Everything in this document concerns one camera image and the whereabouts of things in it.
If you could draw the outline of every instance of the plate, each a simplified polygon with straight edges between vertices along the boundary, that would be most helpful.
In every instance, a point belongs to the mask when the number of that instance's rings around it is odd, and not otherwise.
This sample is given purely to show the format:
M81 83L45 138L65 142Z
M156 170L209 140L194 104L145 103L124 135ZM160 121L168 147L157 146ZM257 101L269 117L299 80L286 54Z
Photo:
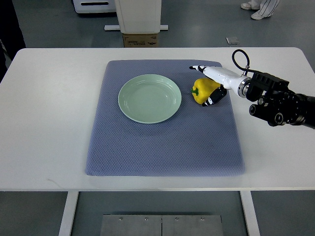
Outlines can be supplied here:
M118 104L130 119L144 124L159 123L174 115L182 102L181 91L161 75L140 75L121 88Z

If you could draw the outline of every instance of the blue textured mat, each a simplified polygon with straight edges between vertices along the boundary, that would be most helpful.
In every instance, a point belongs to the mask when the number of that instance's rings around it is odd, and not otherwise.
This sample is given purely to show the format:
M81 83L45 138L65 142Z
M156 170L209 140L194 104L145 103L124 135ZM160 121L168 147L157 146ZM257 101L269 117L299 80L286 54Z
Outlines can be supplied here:
M86 174L92 176L235 176L244 172L229 94L202 107L190 92L203 74L191 65L202 60L118 60L108 63L91 134ZM170 78L182 93L175 115L157 124L140 124L119 108L118 93L143 74Z

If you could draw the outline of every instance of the black cable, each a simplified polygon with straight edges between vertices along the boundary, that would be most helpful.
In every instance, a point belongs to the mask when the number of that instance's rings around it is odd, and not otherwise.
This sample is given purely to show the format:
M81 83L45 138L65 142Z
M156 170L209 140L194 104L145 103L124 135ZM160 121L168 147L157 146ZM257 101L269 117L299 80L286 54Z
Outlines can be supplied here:
M237 52L241 52L244 54L244 56L246 57L246 60L247 60L247 65L246 65L246 68L242 68L239 66L239 64L237 64L236 60L235 60L235 54ZM240 70L243 70L243 71L246 71L246 72L252 72L252 73L261 73L260 71L257 71L257 70L250 70L249 67L250 67L250 58L249 56L246 54L246 52L244 52L242 49L237 49L233 52L232 54L232 61L234 62L235 66L237 68L239 68Z

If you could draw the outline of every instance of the yellow bell pepper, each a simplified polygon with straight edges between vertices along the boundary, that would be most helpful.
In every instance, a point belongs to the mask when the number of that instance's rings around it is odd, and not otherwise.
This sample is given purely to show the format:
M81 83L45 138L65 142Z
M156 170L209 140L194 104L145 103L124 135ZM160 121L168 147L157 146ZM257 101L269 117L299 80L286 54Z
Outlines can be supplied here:
M199 104L202 104L208 99L210 94L219 87L219 83L209 78L201 78L195 81L191 89L191 93L195 101Z

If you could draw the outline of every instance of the person's shoe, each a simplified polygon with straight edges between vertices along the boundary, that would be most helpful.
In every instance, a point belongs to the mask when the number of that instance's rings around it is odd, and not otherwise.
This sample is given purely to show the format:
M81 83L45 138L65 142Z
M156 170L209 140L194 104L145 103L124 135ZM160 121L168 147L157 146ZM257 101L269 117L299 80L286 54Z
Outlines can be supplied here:
M266 17L270 17L271 15L268 15L268 16L261 16L259 14L260 11L257 11L255 12L254 14L251 15L251 18L254 19L254 20L261 20L263 18L266 18Z
M259 10L260 9L260 7L259 8L252 8L252 5L249 2L242 3L241 8L244 10Z

